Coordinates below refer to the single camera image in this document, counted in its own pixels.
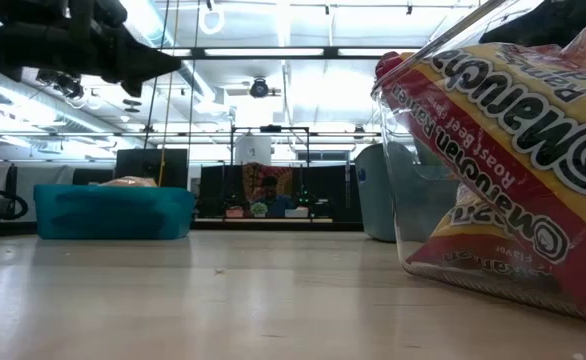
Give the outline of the clear plastic bin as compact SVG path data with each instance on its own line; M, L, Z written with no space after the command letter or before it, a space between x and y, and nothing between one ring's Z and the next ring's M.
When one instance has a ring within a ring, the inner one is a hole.
M586 320L586 0L488 0L372 96L403 268Z

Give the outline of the patterned wall tapestry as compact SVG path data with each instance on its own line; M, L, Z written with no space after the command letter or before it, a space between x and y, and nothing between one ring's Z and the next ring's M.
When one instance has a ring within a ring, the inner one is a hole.
M241 168L242 186L245 198L255 202L264 197L263 181L267 177L277 180L276 192L278 195L293 196L294 179L293 169L290 167L268 166L260 163L247 163Z

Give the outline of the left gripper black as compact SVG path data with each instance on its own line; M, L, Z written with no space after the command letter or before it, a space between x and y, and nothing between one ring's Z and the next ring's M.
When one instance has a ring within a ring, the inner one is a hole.
M73 75L100 76L140 98L144 81L182 66L178 57L139 43L124 27L127 10L119 0L68 0Z

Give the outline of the black metal stand frame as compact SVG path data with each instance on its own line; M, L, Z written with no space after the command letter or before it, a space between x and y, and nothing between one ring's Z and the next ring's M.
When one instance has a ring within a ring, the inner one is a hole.
M290 196L293 201L295 202L296 208L293 210L287 210L286 215L284 217L263 217L263 218L256 218L253 217L250 212L250 207L254 202L249 202L245 198L243 186L242 186L242 166L244 164L235 164L234 163L234 141L242 136L247 134L253 134L256 136L266 136L271 138L272 143L272 160L270 166L281 166L281 167L290 167L293 169L293 179L294 179L294 194ZM229 206L227 208L228 213L232 213L235 210L241 210L243 212L243 216L246 218L256 219L256 220L266 220L266 219L285 219L287 217L298 217L304 218L308 215L308 206L306 204L302 206L298 206L294 199L296 193L297 186L303 186L304 182L302 180L297 180L295 177L300 175L302 171L300 169L294 168L291 164L276 164L273 162L273 155L275 152L275 147L277 142L280 140L300 140L305 145L309 143L310 140L310 130L307 127L287 127L281 125L262 125L262 126L233 126L231 128L230 133L230 168L228 171L228 182L232 186L232 188L228 191L228 200Z

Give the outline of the white cylinder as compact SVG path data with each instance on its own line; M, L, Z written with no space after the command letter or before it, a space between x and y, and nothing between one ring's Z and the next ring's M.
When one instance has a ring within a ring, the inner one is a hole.
M271 138L253 134L242 135L234 141L234 163L271 165Z

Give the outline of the black overhead frame bar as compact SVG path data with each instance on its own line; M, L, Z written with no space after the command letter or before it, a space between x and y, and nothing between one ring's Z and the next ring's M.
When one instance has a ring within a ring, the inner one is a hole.
M163 53L185 60L233 59L376 59L388 52L416 53L419 48L374 47L177 47L162 49Z

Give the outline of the deep teal plastic bin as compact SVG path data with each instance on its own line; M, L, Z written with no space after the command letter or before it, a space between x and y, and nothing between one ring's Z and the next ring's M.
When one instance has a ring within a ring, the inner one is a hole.
M419 163L403 144L370 145L355 168L364 232L377 240L424 243L455 204L459 181L449 169Z

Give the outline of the person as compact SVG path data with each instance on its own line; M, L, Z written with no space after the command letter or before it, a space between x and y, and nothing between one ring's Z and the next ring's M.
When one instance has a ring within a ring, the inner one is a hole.
M265 217L284 217L287 210L296 208L295 202L290 196L277 193L277 185L278 179L276 177L266 176L262 180L263 196L255 202L263 202L268 206L269 211Z

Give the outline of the black monitor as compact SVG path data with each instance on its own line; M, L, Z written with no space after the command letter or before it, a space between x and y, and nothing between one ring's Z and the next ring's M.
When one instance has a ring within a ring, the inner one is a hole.
M126 149L116 155L114 177L151 178L160 187L186 188L187 149Z

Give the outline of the shallow teal plastic bin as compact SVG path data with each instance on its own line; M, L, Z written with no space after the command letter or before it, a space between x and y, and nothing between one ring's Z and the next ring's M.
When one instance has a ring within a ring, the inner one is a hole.
M46 240L172 240L189 233L195 196L184 188L37 185L37 234Z

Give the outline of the orange Maruchan ramen pack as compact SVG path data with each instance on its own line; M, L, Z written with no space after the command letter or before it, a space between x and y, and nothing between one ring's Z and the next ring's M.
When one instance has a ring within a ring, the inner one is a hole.
M153 178L142 178L136 176L124 176L120 178L116 178L113 180L109 180L107 182L102 183L102 186L112 186L112 187L152 187L155 188L157 186L155 180Z

